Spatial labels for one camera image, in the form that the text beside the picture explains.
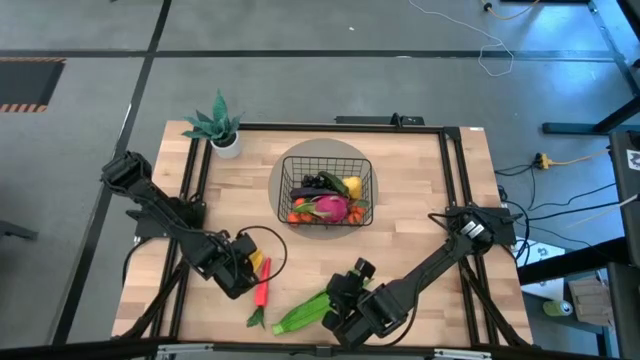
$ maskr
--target dragon fruit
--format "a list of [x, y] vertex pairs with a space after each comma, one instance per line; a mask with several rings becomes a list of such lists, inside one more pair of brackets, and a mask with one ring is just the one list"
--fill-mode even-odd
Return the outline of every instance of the dragon fruit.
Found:
[[347, 217], [348, 207], [349, 200], [342, 196], [319, 196], [317, 200], [315, 200], [313, 214], [322, 218], [323, 221], [338, 223]]

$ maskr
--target bottle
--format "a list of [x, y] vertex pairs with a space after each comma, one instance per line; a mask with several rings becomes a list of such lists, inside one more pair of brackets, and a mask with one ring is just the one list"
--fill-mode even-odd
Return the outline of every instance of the bottle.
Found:
[[549, 316], [569, 316], [573, 313], [573, 306], [566, 301], [546, 301], [542, 309]]

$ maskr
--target potted plant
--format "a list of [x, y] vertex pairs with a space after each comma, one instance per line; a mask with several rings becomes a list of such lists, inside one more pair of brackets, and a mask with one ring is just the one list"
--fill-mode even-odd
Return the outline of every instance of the potted plant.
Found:
[[185, 117], [185, 120], [195, 126], [195, 129], [185, 131], [182, 135], [191, 139], [208, 139], [216, 149], [218, 156], [223, 159], [231, 159], [238, 156], [242, 149], [238, 126], [240, 126], [240, 118], [243, 115], [244, 113], [229, 120], [227, 103], [218, 89], [218, 95], [213, 104], [213, 119], [196, 110], [197, 119], [191, 116]]

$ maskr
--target black desk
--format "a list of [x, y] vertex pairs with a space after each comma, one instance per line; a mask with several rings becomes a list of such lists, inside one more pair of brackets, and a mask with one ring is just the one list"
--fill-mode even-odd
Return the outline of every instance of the black desk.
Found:
[[[640, 193], [640, 170], [629, 161], [629, 151], [640, 152], [639, 140], [640, 133], [610, 135], [620, 201]], [[520, 284], [527, 285], [606, 267], [620, 356], [636, 359], [640, 356], [640, 201], [627, 204], [620, 211], [624, 237], [523, 266], [518, 269], [518, 276]]]

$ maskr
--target green vegetable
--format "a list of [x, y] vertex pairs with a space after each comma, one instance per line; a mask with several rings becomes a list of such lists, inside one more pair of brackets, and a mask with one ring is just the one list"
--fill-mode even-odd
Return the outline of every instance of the green vegetable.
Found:
[[[371, 280], [366, 279], [363, 286], [367, 286]], [[331, 311], [329, 303], [329, 295], [326, 290], [315, 294], [309, 300], [291, 309], [279, 323], [271, 325], [273, 335], [300, 330], [309, 324], [322, 320], [324, 314]]]
[[340, 180], [340, 178], [326, 171], [320, 171], [318, 176], [327, 180], [331, 184], [331, 187], [340, 195], [349, 197], [349, 188], [342, 182], [342, 180]]

